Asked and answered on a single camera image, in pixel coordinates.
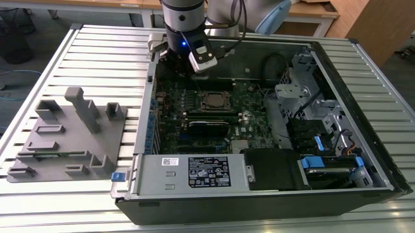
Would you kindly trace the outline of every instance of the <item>metal bracket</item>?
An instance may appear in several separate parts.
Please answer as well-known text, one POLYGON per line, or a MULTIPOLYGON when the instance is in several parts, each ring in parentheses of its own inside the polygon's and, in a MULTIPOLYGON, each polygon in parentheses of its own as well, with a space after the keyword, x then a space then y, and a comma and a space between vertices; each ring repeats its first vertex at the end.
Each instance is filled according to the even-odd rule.
POLYGON ((148 36, 148 51, 156 52, 161 49, 166 49, 166 44, 164 42, 164 34, 162 33, 150 33, 148 36))
POLYGON ((246 166, 246 178, 248 178, 249 183, 254 182, 254 174, 253 174, 253 167, 252 166, 246 166))

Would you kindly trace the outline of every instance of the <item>aluminum extrusion table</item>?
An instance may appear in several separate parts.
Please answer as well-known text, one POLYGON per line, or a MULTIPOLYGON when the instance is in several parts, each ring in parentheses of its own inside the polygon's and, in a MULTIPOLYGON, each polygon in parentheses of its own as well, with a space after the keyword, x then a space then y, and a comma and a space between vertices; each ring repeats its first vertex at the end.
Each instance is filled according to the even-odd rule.
MULTIPOLYGON (((36 122, 38 100, 64 99, 68 86, 81 86, 96 105, 128 106, 117 166, 129 166, 148 68, 148 35, 157 29, 84 25, 70 29, 10 126, 0 140, 0 232, 412 232, 415 193, 333 217, 194 225, 136 226, 114 206, 110 180, 8 183, 6 171, 36 122)), ((341 75, 389 154, 415 188, 415 113, 359 44, 316 40, 341 75)))

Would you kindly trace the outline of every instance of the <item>white label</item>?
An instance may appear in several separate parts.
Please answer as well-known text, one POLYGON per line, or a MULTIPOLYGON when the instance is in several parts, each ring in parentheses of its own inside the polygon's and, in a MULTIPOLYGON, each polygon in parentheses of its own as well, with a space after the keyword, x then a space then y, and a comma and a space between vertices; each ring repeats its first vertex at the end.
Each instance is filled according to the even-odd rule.
POLYGON ((138 7, 138 5, 136 5, 136 4, 121 4, 121 6, 138 7))
POLYGON ((336 16, 321 15, 323 18, 336 18, 336 16))
POLYGON ((161 166, 178 166, 178 158, 162 158, 161 166))

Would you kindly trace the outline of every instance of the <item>wooden table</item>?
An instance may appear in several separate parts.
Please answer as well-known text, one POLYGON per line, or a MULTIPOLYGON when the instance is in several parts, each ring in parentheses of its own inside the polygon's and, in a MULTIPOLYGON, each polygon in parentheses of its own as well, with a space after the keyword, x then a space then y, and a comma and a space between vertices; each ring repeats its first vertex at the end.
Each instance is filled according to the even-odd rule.
MULTIPOLYGON (((158 0, 0 0, 0 6, 141 14, 145 28, 153 27, 153 15, 162 15, 158 0)), ((319 3, 298 2, 290 7, 281 34, 289 34, 290 29, 302 30, 300 24, 313 24, 316 27, 312 29, 310 35, 323 37, 336 18, 339 18, 339 13, 328 12, 319 3)))

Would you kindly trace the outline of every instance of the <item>table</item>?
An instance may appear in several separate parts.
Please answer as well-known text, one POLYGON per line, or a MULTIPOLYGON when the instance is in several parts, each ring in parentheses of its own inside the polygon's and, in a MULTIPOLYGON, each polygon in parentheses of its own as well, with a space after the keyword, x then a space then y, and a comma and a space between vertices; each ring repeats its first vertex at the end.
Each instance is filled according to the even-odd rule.
MULTIPOLYGON (((70 29, 41 77, 0 140, 0 229, 14 232, 412 232, 415 193, 387 203, 367 205, 341 216, 273 221, 224 222, 194 225, 136 226, 114 206, 110 180, 8 183, 5 175, 16 152, 26 140, 37 115, 38 100, 69 104, 62 91, 81 86, 96 105, 118 102, 128 106, 117 167, 132 164, 140 113, 141 90, 146 77, 146 40, 141 29, 84 25, 70 29)), ((266 38, 256 34, 246 37, 266 38)), ((280 40, 309 37, 280 36, 280 40)), ((359 44, 347 39, 312 38, 333 63, 347 87, 367 115, 385 148, 415 188, 415 113, 359 44)), ((126 185, 117 183, 116 190, 126 185)))
MULTIPOLYGON (((0 0, 0 6, 141 14, 145 28, 153 28, 153 15, 162 15, 158 0, 0 0)), ((313 36, 324 37, 333 20, 339 16, 337 12, 327 11, 319 3, 298 2, 292 5, 285 22, 317 24, 313 36)))

